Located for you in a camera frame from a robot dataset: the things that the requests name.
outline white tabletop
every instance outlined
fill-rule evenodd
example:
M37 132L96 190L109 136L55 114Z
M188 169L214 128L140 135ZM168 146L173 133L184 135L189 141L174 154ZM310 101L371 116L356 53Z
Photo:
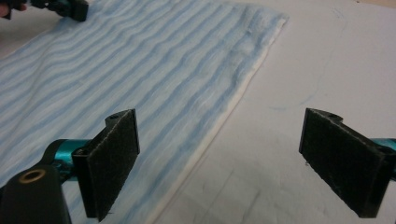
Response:
M290 16L262 68L158 223L394 223L396 183L361 219L298 152L307 107L367 137L396 137L396 9L353 0L250 0ZM53 27L0 20L0 58Z

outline towel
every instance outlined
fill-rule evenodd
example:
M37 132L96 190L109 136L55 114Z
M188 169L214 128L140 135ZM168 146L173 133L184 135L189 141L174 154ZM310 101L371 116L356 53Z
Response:
M0 61L0 185L53 140L136 109L141 153L104 223L152 222L236 106L285 14L209 0L95 0ZM63 185L75 223L76 182Z

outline cloth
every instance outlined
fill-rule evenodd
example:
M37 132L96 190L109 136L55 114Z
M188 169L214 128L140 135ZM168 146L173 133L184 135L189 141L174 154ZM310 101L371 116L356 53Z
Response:
M155 220L241 98L287 16L208 0L95 0L0 61L0 184L53 140L135 108L141 153L104 223ZM64 184L70 215L87 219Z

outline table surface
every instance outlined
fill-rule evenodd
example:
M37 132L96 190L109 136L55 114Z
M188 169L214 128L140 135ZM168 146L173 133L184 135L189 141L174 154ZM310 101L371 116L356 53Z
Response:
M396 9L353 0L239 0L290 16L246 94L157 223L394 223L396 183L358 218L299 154L307 107L367 137L396 134ZM59 17L0 20L0 58Z

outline robotic hand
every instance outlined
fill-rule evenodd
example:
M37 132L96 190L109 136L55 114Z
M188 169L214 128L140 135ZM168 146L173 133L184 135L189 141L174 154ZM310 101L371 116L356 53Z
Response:
M0 3L8 5L10 11L4 18L10 20L11 9L21 10L22 4L26 4L27 0L0 0ZM70 17L75 21L87 19L89 4L85 0L31 0L30 3L33 7L46 7L62 17Z

